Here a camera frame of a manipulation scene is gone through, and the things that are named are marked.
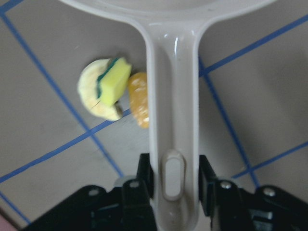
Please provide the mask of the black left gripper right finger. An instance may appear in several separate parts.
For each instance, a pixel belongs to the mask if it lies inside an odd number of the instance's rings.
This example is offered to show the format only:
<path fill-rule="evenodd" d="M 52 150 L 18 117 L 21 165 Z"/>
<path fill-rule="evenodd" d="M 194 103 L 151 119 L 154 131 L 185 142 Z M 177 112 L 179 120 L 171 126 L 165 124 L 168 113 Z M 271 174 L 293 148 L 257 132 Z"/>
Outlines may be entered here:
<path fill-rule="evenodd" d="M 217 176 L 205 155 L 199 155 L 198 187 L 199 201 L 204 215 L 211 216 L 213 184 Z"/>

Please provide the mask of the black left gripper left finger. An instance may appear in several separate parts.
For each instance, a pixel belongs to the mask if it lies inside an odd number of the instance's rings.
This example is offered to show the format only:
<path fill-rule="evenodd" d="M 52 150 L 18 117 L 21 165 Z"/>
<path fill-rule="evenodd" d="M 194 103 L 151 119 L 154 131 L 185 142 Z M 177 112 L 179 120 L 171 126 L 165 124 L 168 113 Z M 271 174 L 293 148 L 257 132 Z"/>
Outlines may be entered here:
<path fill-rule="evenodd" d="M 137 178 L 142 179 L 145 182 L 147 187 L 148 194 L 151 199 L 154 196 L 154 172 L 150 163 L 150 154 L 143 153 L 140 154 L 138 169 L 137 169 Z"/>

